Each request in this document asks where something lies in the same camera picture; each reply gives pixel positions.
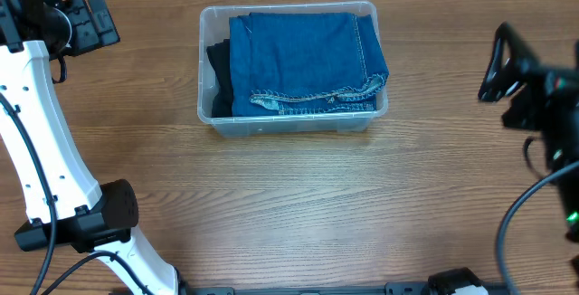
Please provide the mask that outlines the dark navy knit garment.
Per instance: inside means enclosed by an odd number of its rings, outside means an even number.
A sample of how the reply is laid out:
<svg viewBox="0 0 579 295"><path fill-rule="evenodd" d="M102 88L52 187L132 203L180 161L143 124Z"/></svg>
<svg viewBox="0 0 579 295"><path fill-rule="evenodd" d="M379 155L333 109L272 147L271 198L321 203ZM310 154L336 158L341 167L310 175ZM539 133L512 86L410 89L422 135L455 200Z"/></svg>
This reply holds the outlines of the dark navy knit garment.
<svg viewBox="0 0 579 295"><path fill-rule="evenodd" d="M209 63L214 69L218 92L214 97L212 117L227 118L233 115L233 84L230 70L230 40L225 39L206 48Z"/></svg>

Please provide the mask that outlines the blue denim jeans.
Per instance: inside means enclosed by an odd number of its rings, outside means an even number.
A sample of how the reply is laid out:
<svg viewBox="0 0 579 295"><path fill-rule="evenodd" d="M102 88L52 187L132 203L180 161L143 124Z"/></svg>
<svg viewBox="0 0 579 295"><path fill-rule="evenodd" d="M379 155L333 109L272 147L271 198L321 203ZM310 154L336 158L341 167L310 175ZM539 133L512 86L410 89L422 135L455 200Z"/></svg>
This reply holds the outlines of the blue denim jeans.
<svg viewBox="0 0 579 295"><path fill-rule="evenodd" d="M374 111L389 71L369 15L233 17L235 117Z"/></svg>

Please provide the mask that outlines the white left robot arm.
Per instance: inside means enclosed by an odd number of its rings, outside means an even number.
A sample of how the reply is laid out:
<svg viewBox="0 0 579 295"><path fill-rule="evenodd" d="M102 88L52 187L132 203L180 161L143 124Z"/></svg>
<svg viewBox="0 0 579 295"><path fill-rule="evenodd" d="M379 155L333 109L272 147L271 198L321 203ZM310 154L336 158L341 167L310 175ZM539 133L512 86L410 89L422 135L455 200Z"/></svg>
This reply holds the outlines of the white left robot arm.
<svg viewBox="0 0 579 295"><path fill-rule="evenodd" d="M67 75L53 76L51 61L118 41L104 0L1 0L1 137L27 215L14 237L26 252L68 245L85 262L100 260L135 294L186 294L140 230L130 183L91 175L54 90Z"/></svg>

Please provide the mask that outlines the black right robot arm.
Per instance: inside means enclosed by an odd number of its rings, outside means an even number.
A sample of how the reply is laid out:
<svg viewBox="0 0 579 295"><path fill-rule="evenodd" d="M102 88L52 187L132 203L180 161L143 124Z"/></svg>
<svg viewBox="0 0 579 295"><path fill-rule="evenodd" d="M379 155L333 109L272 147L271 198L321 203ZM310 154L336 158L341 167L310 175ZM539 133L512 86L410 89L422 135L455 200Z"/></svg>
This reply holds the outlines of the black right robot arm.
<svg viewBox="0 0 579 295"><path fill-rule="evenodd" d="M495 32L478 98L497 102L505 97L511 101L501 116L503 126L538 132L550 173L524 191L499 223L495 256L501 283L483 282L461 268L432 275L422 294L519 294L506 263L508 226L525 201L548 184L556 187L563 205L565 238L578 242L578 68L543 64L513 26L504 22Z"/></svg>

